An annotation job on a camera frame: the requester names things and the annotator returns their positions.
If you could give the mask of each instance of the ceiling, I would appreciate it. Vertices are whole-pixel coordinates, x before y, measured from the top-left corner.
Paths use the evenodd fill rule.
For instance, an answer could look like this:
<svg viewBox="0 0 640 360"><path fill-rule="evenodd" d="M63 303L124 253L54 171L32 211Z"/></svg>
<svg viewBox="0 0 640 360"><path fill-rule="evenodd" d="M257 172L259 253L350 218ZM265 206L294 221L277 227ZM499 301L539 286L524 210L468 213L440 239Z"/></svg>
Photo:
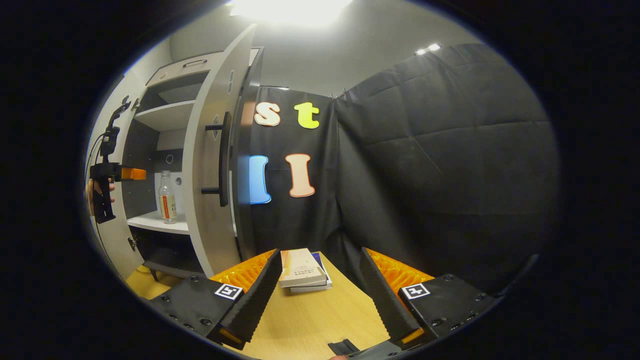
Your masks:
<svg viewBox="0 0 640 360"><path fill-rule="evenodd" d="M230 11L221 6L173 34L173 60L222 51L256 23L263 85L336 96L430 44L482 42L444 14L408 1L353 0L320 28L229 17Z"/></svg>

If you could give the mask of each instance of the wooden table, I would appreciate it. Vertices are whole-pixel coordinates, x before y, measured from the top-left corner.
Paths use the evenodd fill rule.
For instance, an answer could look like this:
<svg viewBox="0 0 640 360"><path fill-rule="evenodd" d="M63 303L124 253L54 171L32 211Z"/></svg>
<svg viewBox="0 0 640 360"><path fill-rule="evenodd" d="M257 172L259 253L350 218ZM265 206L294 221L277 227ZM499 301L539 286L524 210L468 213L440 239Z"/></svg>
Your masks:
<svg viewBox="0 0 640 360"><path fill-rule="evenodd" d="M349 339L363 350L389 339L371 298L320 256L333 288L291 293L277 285L251 342L232 350L263 360L327 360L335 355L328 343Z"/></svg>

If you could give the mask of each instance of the human hand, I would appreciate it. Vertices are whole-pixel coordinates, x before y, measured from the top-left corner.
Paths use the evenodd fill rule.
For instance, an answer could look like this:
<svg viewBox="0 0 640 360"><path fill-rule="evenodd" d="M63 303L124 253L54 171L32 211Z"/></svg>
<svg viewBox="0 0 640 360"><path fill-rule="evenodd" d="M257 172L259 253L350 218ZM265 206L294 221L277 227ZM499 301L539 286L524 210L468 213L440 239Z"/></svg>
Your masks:
<svg viewBox="0 0 640 360"><path fill-rule="evenodd" d="M86 192L87 192L87 197L89 198L89 209L91 210L91 215L93 216L94 209L93 209L93 191L92 190L95 190L97 193L102 195L102 189L100 188L100 185L98 184L98 182L94 181L93 179L89 179L89 183L86 185ZM113 190L116 190L116 185L109 184L109 191L112 192ZM111 202L116 202L116 199L113 196L111 197Z"/></svg>

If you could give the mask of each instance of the stack of books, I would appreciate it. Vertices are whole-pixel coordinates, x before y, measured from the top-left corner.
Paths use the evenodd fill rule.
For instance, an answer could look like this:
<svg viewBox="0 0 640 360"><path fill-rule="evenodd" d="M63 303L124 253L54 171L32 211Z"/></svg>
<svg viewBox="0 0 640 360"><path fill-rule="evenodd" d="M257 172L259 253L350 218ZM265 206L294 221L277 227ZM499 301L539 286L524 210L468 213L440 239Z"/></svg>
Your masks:
<svg viewBox="0 0 640 360"><path fill-rule="evenodd" d="M332 287L331 279L324 269L320 253L309 249L283 250L280 286L292 292L326 290Z"/></svg>

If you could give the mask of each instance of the yellow letter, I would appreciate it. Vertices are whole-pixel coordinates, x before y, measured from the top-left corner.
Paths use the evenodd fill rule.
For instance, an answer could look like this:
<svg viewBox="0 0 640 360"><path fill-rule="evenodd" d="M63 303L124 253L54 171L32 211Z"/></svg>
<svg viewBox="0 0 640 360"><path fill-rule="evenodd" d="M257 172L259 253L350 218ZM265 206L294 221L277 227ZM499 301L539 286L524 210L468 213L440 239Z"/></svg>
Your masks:
<svg viewBox="0 0 640 360"><path fill-rule="evenodd" d="M314 105L311 102L303 102L293 108L298 111L298 123L300 126L306 127L307 129L315 129L320 125L320 122L315 121L312 118L312 114L317 114L320 110L318 108L314 108Z"/></svg>
<svg viewBox="0 0 640 360"><path fill-rule="evenodd" d="M260 125L276 126L280 123L278 115L280 107L277 104L261 102L255 106L255 111L257 114L253 116L253 119Z"/></svg>
<svg viewBox="0 0 640 360"><path fill-rule="evenodd" d="M291 165L293 187L289 191L289 195L293 197L313 195L316 189L309 184L309 171L307 169L307 163L311 160L311 156L307 154L291 154L287 155L284 160Z"/></svg>

